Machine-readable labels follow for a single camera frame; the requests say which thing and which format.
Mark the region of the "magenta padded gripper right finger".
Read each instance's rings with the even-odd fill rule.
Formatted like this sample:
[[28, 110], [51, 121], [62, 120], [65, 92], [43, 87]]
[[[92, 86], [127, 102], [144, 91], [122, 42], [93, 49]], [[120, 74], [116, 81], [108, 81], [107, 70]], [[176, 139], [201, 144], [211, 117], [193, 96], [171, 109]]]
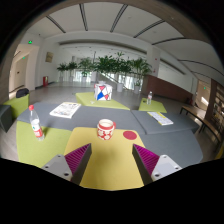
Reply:
[[144, 185], [181, 170], [168, 155], [159, 156], [137, 144], [133, 145], [132, 154]]

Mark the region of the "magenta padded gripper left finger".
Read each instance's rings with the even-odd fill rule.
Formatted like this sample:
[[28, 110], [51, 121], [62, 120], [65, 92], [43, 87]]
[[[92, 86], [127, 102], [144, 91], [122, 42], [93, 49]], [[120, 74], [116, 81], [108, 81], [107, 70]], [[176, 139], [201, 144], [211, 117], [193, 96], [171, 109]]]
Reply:
[[79, 185], [91, 154], [91, 144], [86, 144], [66, 155], [57, 154], [42, 169]]

